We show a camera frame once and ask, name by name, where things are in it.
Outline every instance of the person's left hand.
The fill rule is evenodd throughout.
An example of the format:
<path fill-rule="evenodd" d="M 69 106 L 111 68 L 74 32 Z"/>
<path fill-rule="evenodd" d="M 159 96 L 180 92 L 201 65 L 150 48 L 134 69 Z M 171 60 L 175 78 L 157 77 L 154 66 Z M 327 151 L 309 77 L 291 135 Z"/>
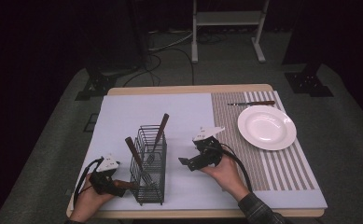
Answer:
<path fill-rule="evenodd" d="M 70 220 L 77 222 L 88 221 L 103 204 L 115 197 L 112 194 L 98 194 L 91 186 L 90 177 L 91 174 L 86 175 L 85 184 L 78 196 L 77 204 L 70 216 Z"/>

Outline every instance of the plate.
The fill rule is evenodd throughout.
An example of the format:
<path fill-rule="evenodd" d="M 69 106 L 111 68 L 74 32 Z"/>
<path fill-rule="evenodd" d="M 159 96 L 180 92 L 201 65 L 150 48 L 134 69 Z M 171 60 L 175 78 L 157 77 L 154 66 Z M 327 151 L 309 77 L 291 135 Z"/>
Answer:
<path fill-rule="evenodd" d="M 267 105 L 253 105 L 237 119 L 242 136 L 256 147 L 280 150 L 289 147 L 297 137 L 292 119 L 283 111 Z"/>

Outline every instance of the cutlery rack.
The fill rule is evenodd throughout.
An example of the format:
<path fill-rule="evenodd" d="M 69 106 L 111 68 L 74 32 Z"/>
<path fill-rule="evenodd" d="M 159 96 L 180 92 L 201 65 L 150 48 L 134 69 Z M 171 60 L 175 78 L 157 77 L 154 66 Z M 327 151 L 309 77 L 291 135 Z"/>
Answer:
<path fill-rule="evenodd" d="M 132 158 L 131 182 L 136 183 L 139 188 L 131 192 L 135 200 L 143 203 L 160 203 L 164 201 L 164 181 L 166 171 L 166 137 L 161 135 L 160 141 L 155 144 L 160 125 L 142 125 L 138 130 L 134 145 L 141 158 L 143 169 Z M 143 180 L 143 175 L 149 175 L 152 183 Z"/>

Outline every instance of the gray carpet floor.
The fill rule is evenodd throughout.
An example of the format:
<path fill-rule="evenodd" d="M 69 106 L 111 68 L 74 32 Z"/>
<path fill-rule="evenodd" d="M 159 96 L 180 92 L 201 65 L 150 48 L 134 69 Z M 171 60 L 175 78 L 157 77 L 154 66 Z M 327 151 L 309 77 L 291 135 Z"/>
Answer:
<path fill-rule="evenodd" d="M 341 78 L 324 64 L 317 75 L 333 97 L 295 94 L 284 76 L 300 71 L 303 64 L 281 65 L 290 33 L 264 33 L 259 63 L 250 37 L 227 35 L 215 45 L 199 45 L 199 62 L 193 65 L 195 85 L 267 83 L 277 90 L 287 114 L 294 120 L 300 144 L 328 203 L 320 220 L 292 218 L 295 223 L 363 223 L 363 111 L 343 86 Z M 159 47 L 179 35 L 153 35 L 151 47 Z M 182 49 L 190 56 L 190 44 Z M 156 53 L 161 65 L 139 76 L 128 86 L 192 85 L 191 65 L 178 50 Z M 147 68 L 158 64 L 150 57 Z M 119 78 L 121 87 L 135 74 Z M 48 124 L 0 211 L 0 223 L 63 223 L 71 191 L 77 182 L 91 133 L 84 132 L 92 113 L 99 113 L 102 97 L 75 101 L 89 76 L 80 70 L 60 99 Z M 119 223 L 94 219 L 90 223 Z"/>

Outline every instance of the striped placemat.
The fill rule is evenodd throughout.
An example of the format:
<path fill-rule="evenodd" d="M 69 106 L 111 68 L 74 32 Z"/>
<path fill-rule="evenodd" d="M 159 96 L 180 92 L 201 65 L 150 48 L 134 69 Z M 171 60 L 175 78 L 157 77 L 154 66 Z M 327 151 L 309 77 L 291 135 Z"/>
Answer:
<path fill-rule="evenodd" d="M 274 100 L 273 107 L 286 112 L 277 91 L 221 92 L 212 93 L 211 97 L 215 125 L 225 127 L 225 131 L 218 133 L 216 138 L 230 146 L 243 162 L 253 190 L 318 189 L 298 139 L 290 147 L 277 151 L 255 147 L 242 137 L 237 127 L 237 119 L 246 106 L 227 105 Z"/>

